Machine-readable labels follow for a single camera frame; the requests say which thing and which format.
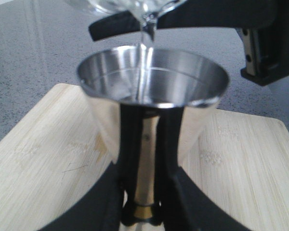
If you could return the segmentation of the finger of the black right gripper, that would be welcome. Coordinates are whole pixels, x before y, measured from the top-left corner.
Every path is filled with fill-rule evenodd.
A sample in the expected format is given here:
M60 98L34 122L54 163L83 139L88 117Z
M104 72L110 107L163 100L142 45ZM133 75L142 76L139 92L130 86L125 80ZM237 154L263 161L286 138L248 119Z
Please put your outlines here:
M262 28L277 15L276 0L188 0L158 20L158 29Z
M128 11L93 22L88 28L93 41L140 31L140 23Z

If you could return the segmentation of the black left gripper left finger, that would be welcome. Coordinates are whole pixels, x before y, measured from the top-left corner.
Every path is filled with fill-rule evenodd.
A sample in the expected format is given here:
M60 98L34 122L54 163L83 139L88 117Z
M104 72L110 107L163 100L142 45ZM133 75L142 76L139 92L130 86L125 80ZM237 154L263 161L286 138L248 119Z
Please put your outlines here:
M124 192L118 168L110 163L93 187L43 231L118 231Z

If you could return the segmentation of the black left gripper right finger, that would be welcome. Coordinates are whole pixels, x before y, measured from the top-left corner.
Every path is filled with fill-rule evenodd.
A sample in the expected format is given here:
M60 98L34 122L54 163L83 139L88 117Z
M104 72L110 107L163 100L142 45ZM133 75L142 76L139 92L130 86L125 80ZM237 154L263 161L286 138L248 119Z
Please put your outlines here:
M179 167L168 174L162 193L166 231L248 231L219 208Z

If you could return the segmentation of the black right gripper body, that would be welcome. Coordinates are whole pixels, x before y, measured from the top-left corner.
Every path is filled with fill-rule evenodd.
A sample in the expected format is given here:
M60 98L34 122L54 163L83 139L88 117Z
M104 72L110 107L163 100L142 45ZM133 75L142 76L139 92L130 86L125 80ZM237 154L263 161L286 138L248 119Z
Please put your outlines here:
M241 29L245 79L266 86L289 76L289 0L238 0L247 16Z

